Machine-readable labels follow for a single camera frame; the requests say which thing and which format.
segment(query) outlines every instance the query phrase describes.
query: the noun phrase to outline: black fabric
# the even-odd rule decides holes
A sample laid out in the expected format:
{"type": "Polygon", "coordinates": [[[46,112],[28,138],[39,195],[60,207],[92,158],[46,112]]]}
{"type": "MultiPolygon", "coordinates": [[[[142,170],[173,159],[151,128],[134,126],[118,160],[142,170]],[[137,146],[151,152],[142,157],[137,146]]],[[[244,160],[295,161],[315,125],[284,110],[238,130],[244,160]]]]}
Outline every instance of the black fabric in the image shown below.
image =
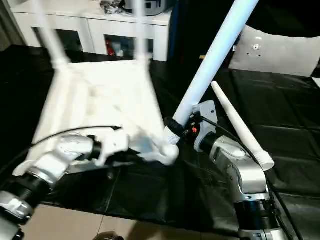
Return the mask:
{"type": "MultiPolygon", "coordinates": [[[[67,52],[75,62],[113,57],[67,52]]],[[[10,159],[31,143],[53,77],[39,48],[0,53],[1,184],[18,162],[10,159]]],[[[153,61],[150,74],[163,117],[173,116],[194,69],[153,61]]],[[[215,77],[275,167],[267,172],[305,240],[320,239],[320,90],[310,78],[221,69],[215,77]]],[[[209,88],[218,124],[235,133],[209,88]]],[[[188,230],[237,236],[238,222],[224,176],[205,154],[179,144],[176,163],[145,163],[66,175],[46,204],[188,230]]],[[[285,223],[292,231],[286,216],[285,223]]]]}

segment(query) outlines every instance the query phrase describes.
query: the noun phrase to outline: white tube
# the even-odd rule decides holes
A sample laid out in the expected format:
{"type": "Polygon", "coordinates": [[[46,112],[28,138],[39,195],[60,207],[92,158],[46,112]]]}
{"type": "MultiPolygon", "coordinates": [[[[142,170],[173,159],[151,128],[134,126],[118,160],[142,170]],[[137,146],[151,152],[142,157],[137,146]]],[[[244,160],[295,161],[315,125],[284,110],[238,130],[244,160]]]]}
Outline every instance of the white tube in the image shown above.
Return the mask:
{"type": "Polygon", "coordinates": [[[273,161],[269,153],[262,149],[255,136],[253,136],[234,106],[222,91],[219,84],[216,81],[213,81],[211,83],[211,86],[241,141],[253,153],[263,171],[271,169],[275,165],[275,162],[273,161]]]}
{"type": "Polygon", "coordinates": [[[244,28],[258,1],[259,0],[234,1],[201,66],[195,74],[191,85],[173,116],[173,119],[179,124],[184,126],[187,123],[192,113],[193,106],[200,102],[210,86],[210,83],[244,28]]]}
{"type": "Polygon", "coordinates": [[[147,40],[145,18],[145,3],[143,0],[134,0],[133,13],[136,16],[135,59],[142,64],[147,62],[147,40]]]}
{"type": "Polygon", "coordinates": [[[50,27],[41,0],[32,0],[32,5],[36,20],[40,26],[40,34],[51,56],[52,67],[54,69],[66,67],[69,63],[69,59],[65,55],[64,48],[62,47],[56,31],[52,30],[50,27]]]}

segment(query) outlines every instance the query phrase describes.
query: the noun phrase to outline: shelf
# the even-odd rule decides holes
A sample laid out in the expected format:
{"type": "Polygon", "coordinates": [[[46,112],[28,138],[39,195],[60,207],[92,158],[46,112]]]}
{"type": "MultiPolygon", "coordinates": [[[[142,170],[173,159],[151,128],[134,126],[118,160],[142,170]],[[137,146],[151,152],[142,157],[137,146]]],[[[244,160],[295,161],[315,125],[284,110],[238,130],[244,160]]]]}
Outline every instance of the shelf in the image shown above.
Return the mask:
{"type": "MultiPolygon", "coordinates": [[[[43,10],[48,15],[77,17],[86,19],[108,20],[125,23],[135,23],[137,19],[128,13],[106,15],[100,7],[99,0],[39,0],[43,10]]],[[[11,8],[13,13],[33,14],[31,1],[26,1],[11,8]]],[[[171,10],[156,16],[146,16],[145,23],[149,25],[169,26],[171,10]]]]}

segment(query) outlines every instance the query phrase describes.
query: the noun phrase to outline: white cone-shaped tip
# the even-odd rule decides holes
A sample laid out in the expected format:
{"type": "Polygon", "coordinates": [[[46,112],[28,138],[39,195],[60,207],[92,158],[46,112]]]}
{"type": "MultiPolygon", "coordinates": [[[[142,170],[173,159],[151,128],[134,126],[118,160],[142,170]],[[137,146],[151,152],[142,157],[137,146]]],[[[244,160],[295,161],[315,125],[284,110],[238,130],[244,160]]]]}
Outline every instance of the white cone-shaped tip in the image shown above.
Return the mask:
{"type": "Polygon", "coordinates": [[[263,171],[268,171],[275,165],[275,162],[271,158],[270,154],[264,150],[257,151],[253,155],[257,159],[263,171]]]}

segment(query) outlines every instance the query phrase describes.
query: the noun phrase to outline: metal clamp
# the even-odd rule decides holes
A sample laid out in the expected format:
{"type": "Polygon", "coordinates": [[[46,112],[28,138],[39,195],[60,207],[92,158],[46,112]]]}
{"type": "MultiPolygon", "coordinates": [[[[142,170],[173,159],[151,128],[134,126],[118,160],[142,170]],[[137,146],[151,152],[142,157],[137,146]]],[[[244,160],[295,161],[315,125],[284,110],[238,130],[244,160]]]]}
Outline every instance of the metal clamp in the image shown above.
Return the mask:
{"type": "MultiPolygon", "coordinates": [[[[201,116],[211,120],[214,123],[218,122],[215,102],[212,100],[205,101],[203,103],[200,103],[200,104],[194,106],[192,109],[192,112],[193,113],[200,112],[201,116]]],[[[200,149],[200,144],[201,144],[202,140],[207,136],[208,133],[215,133],[215,132],[216,132],[215,126],[212,126],[210,123],[208,123],[206,121],[202,121],[200,123],[199,135],[197,136],[196,140],[194,141],[194,149],[198,153],[201,153],[202,150],[200,149]]]]}

